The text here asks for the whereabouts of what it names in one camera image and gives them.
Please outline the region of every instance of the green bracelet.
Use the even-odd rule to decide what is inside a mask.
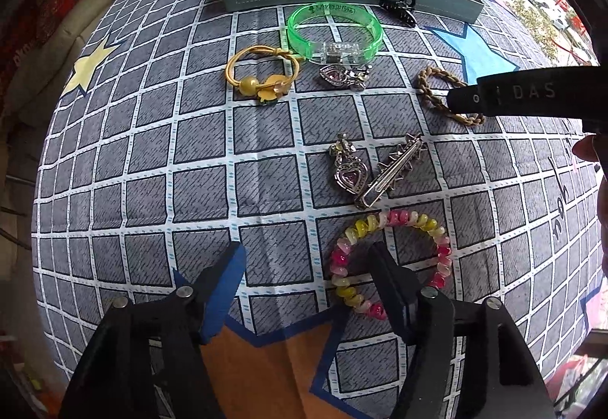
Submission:
[[[341,41],[308,41],[298,28],[308,19],[320,16],[344,17],[363,26],[372,34],[373,41],[361,48],[358,43]],[[382,43],[384,31],[376,16],[366,10],[340,2],[318,2],[300,7],[287,21],[287,38],[294,52],[313,63],[348,63],[362,65],[375,57]]]

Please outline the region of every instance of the gray tablecloth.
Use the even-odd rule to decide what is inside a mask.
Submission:
[[[306,63],[287,97],[260,106],[227,88],[225,64],[251,44],[287,46],[281,29],[295,6],[226,14],[220,0],[116,0],[83,56],[100,43],[119,47],[86,94],[69,93],[57,105],[36,185],[34,279],[57,366],[71,376],[113,297],[166,294],[173,270],[193,279],[231,239],[248,251],[232,325],[264,336],[325,310],[334,301],[331,247],[361,217],[333,182],[329,144],[348,133],[376,170],[406,133],[421,132],[429,150],[378,208],[403,206],[446,225],[456,259],[445,292],[467,301],[500,297],[550,375],[584,336],[580,301],[601,280],[595,173],[570,152],[580,123],[489,118],[466,129],[413,89],[427,65],[463,77],[463,60],[474,56],[457,52],[440,31],[473,30],[521,68],[547,65],[515,17],[484,2],[475,26],[417,13],[415,29],[367,6],[385,39],[365,92],[328,88],[318,66]],[[342,21],[320,19],[303,32],[363,36]],[[236,77],[263,81],[284,69],[280,60],[250,57]],[[557,178],[567,190],[564,218]],[[432,242],[420,232],[388,229],[362,244],[376,240],[421,277],[432,273]],[[360,290],[376,298],[364,248],[354,258]],[[408,352],[387,322],[352,316],[321,387],[350,414],[386,417]],[[455,410],[462,359],[459,340],[445,414]]]

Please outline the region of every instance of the yellow hair tie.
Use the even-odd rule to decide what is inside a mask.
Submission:
[[[243,55],[247,53],[260,53],[266,55],[279,56],[284,59],[287,59],[291,62],[292,65],[292,74],[289,77],[281,74],[273,74],[269,76],[263,84],[260,84],[260,81],[258,81],[255,76],[245,76],[241,79],[241,81],[237,81],[233,76],[234,65],[238,59],[240,59]],[[289,93],[291,83],[296,80],[298,74],[300,73],[300,64],[298,62],[298,59],[302,60],[303,57],[293,55],[290,50],[285,50],[283,48],[273,48],[271,46],[265,46],[264,44],[257,44],[244,48],[241,51],[235,53],[230,58],[230,60],[228,60],[228,64],[226,64],[224,76],[226,77],[226,81],[228,81],[228,83],[232,84],[235,88],[237,88],[242,95],[255,95],[260,99],[262,103],[267,103]]]

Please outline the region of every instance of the hand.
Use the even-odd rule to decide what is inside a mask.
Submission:
[[[577,142],[572,147],[572,153],[586,162],[597,162],[598,157],[592,144],[593,136],[586,136]],[[608,184],[606,176],[602,178],[600,183],[600,191],[598,191],[598,220],[601,224],[601,239],[602,239],[602,271],[608,277]]]

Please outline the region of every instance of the beaded bracelet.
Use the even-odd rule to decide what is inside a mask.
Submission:
[[[247,53],[279,56],[287,59],[291,62],[293,72],[291,76],[273,74],[263,83],[260,83],[255,76],[245,76],[241,81],[237,81],[233,77],[234,65],[238,59]],[[237,88],[243,96],[257,96],[261,103],[268,103],[270,101],[276,101],[277,98],[286,95],[289,92],[291,83],[296,80],[300,73],[300,64],[298,63],[298,60],[302,59],[303,57],[294,55],[290,50],[285,50],[283,48],[273,48],[271,46],[266,46],[265,44],[248,46],[235,53],[230,60],[228,60],[226,69],[224,69],[224,77],[226,78],[226,81]]]
[[[344,231],[344,237],[340,237],[336,241],[336,247],[331,253],[331,266],[329,271],[333,273],[331,282],[336,287],[336,294],[344,299],[347,306],[352,307],[355,313],[364,314],[371,318],[384,320],[386,312],[382,303],[372,303],[366,300],[363,295],[357,293],[357,289],[352,287],[347,278],[348,256],[353,246],[359,239],[363,239],[368,233],[383,229],[384,227],[396,227],[398,225],[406,225],[420,229],[431,237],[437,245],[437,263],[436,272],[427,285],[436,289],[445,287],[446,278],[452,273],[452,260],[449,258],[452,250],[450,249],[450,238],[446,235],[446,229],[439,226],[437,220],[429,218],[428,215],[417,211],[392,210],[381,211],[378,215],[370,214],[367,216],[367,221],[357,220],[352,227],[348,227]]]

